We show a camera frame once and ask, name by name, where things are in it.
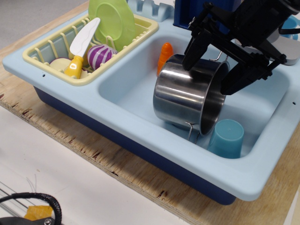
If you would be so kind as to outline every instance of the green plate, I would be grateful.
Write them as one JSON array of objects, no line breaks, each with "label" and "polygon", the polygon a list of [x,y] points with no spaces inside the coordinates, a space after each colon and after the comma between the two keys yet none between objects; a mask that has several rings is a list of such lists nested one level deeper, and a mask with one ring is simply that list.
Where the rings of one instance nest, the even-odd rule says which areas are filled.
[{"label": "green plate", "polygon": [[126,0],[90,0],[89,17],[101,19],[95,37],[105,44],[110,36],[118,52],[135,38],[135,19]]}]

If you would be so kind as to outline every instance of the orange carrot toy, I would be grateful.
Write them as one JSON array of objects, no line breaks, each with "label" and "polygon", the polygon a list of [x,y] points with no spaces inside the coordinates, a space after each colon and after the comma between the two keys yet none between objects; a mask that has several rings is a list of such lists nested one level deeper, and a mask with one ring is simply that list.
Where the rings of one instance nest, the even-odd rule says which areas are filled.
[{"label": "orange carrot toy", "polygon": [[165,62],[172,56],[173,53],[173,47],[169,42],[166,42],[163,44],[161,48],[161,53],[157,62],[157,76],[160,73],[161,68],[165,64]]}]

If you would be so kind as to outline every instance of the yellow knife handle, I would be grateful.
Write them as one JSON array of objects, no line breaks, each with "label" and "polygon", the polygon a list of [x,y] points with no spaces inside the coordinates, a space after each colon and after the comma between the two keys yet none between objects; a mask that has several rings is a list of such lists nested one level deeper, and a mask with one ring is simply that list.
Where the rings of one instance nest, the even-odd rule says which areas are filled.
[{"label": "yellow knife handle", "polygon": [[82,67],[83,57],[76,55],[74,56],[74,58],[70,62],[70,65],[66,68],[64,72],[72,78],[79,79]]}]

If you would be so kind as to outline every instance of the white knife blade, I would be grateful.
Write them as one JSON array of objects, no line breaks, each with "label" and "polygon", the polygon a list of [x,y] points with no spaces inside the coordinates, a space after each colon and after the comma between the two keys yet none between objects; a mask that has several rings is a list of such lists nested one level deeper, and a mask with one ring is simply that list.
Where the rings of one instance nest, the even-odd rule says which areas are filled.
[{"label": "white knife blade", "polygon": [[79,55],[81,57],[84,56],[99,23],[100,18],[96,17],[78,32],[70,46],[70,52],[73,55]]}]

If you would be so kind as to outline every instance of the blue sink base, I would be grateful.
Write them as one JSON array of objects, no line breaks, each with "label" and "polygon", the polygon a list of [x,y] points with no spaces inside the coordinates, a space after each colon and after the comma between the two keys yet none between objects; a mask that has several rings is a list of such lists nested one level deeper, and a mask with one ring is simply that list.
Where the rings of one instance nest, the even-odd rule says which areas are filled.
[{"label": "blue sink base", "polygon": [[220,189],[219,187],[211,184],[210,182],[186,170],[185,168],[145,148],[139,143],[134,142],[133,140],[105,126],[104,124],[92,119],[91,117],[61,102],[60,100],[52,97],[51,95],[45,93],[44,91],[36,87],[34,88],[39,98],[46,104],[68,115],[69,117],[82,123],[88,128],[96,131],[102,136],[110,139],[111,141],[127,149],[133,154],[141,157],[142,159],[148,161],[149,163],[160,168],[166,173],[186,183],[187,185],[194,188],[195,190],[208,196],[209,198],[216,201],[217,203],[222,205],[229,205],[235,201],[236,197],[233,196],[232,194],[224,191],[223,189]]}]

